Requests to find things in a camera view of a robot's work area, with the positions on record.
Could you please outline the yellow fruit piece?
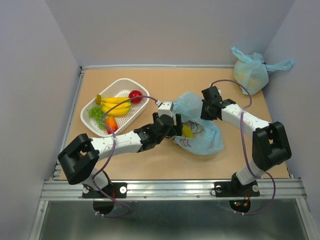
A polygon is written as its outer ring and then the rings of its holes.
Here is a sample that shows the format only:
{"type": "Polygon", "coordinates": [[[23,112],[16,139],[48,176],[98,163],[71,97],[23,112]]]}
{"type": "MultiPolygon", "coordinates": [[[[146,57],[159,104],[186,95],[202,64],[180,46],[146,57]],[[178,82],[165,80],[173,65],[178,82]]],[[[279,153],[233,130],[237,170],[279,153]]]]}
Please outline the yellow fruit piece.
{"type": "Polygon", "coordinates": [[[190,126],[183,125],[183,127],[182,127],[182,137],[190,138],[190,139],[194,138],[194,134],[193,134],[192,128],[190,126]]]}

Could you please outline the blue cartoon-print plastic bag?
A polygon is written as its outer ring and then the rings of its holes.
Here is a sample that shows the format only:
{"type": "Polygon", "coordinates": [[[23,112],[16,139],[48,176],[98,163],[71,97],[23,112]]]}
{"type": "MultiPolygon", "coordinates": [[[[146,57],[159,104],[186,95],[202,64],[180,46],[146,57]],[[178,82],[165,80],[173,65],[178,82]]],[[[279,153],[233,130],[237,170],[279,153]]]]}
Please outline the blue cartoon-print plastic bag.
{"type": "Polygon", "coordinates": [[[213,121],[201,119],[202,105],[200,96],[193,92],[174,101],[173,112],[181,114],[182,124],[191,127],[193,138],[173,136],[172,140],[194,155],[215,155],[224,149],[221,131],[213,121]]]}

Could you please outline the red apple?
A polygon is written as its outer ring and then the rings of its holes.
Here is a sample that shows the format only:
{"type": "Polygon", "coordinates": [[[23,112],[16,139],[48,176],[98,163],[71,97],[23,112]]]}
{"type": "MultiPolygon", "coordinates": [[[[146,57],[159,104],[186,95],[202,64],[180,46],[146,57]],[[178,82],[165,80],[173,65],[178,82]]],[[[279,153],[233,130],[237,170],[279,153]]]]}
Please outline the red apple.
{"type": "Polygon", "coordinates": [[[140,103],[142,101],[142,98],[141,98],[142,95],[143,94],[140,91],[132,90],[129,93],[128,97],[130,98],[130,101],[131,101],[132,104],[138,104],[138,103],[140,103]]]}

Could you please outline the red orange fruit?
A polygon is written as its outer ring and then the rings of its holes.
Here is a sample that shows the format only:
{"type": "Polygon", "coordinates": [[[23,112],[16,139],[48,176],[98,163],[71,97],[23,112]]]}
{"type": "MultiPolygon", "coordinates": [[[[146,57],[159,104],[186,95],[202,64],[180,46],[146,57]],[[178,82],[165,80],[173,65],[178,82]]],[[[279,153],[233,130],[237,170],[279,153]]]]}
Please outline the red orange fruit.
{"type": "Polygon", "coordinates": [[[107,129],[108,134],[115,133],[119,128],[118,124],[113,116],[109,116],[105,120],[105,124],[106,124],[106,129],[107,129]]]}

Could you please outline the yellow banana bunch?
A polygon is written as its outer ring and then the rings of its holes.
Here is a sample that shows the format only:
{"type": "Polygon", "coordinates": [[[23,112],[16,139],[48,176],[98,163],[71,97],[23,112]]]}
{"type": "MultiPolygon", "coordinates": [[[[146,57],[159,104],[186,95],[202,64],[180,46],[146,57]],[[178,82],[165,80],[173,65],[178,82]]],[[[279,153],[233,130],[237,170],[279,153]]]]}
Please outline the yellow banana bunch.
{"type": "Polygon", "coordinates": [[[105,97],[97,94],[95,97],[95,103],[100,106],[103,113],[107,113],[107,116],[122,117],[129,113],[131,109],[131,102],[123,101],[128,100],[128,97],[105,97]]]}

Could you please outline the green grape bunch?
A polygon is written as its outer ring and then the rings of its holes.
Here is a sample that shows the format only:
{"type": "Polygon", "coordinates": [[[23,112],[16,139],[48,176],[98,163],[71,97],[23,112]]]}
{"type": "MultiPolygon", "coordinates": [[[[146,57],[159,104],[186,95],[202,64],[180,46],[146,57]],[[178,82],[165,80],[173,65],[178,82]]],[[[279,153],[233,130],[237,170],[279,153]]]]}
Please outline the green grape bunch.
{"type": "Polygon", "coordinates": [[[105,130],[106,127],[101,124],[101,118],[104,115],[100,106],[93,106],[88,111],[88,116],[93,119],[100,130],[105,130]]]}

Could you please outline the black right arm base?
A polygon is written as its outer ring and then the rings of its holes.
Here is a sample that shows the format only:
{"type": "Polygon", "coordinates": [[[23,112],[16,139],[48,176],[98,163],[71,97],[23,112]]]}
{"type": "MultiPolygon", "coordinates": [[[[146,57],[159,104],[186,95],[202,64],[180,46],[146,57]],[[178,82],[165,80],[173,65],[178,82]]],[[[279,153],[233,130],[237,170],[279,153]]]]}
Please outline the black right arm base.
{"type": "Polygon", "coordinates": [[[214,187],[210,190],[210,195],[217,198],[236,198],[236,197],[259,197],[260,191],[257,180],[242,185],[236,173],[231,176],[231,180],[217,181],[214,187]]]}

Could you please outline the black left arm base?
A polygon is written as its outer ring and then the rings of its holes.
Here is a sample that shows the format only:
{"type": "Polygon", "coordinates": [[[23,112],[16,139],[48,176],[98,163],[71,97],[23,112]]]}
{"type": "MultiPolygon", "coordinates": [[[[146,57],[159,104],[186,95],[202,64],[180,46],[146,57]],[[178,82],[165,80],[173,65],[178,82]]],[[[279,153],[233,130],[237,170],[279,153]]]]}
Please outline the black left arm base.
{"type": "MultiPolygon", "coordinates": [[[[125,199],[127,197],[126,182],[112,182],[102,190],[108,196],[114,199],[125,199]]],[[[94,190],[92,187],[84,186],[82,189],[82,198],[84,199],[100,199],[106,198],[99,190],[94,190]]]]}

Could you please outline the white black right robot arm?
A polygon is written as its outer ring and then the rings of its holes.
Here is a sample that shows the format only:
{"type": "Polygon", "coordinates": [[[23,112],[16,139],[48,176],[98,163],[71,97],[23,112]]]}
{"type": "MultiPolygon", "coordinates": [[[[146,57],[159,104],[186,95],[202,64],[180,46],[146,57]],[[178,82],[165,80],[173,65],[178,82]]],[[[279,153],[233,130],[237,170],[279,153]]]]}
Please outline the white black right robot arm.
{"type": "Polygon", "coordinates": [[[218,197],[242,197],[247,193],[259,196],[253,190],[257,179],[276,165],[292,156],[285,127],[279,121],[268,122],[243,110],[235,101],[222,99],[217,87],[202,90],[201,119],[222,120],[240,129],[242,136],[252,139],[252,159],[243,169],[234,173],[230,181],[223,181],[215,188],[218,197]]]}

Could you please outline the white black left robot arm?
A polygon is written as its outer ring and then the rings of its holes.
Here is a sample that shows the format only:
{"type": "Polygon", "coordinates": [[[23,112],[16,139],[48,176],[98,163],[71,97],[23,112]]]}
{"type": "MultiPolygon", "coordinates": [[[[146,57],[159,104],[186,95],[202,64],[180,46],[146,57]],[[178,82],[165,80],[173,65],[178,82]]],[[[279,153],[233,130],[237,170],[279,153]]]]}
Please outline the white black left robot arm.
{"type": "Polygon", "coordinates": [[[181,136],[182,117],[153,113],[153,123],[125,134],[90,138],[82,133],[74,138],[57,159],[70,185],[83,184],[94,189],[100,197],[111,193],[111,181],[103,171],[95,168],[99,160],[126,153],[140,153],[153,149],[164,139],[181,136]]]}

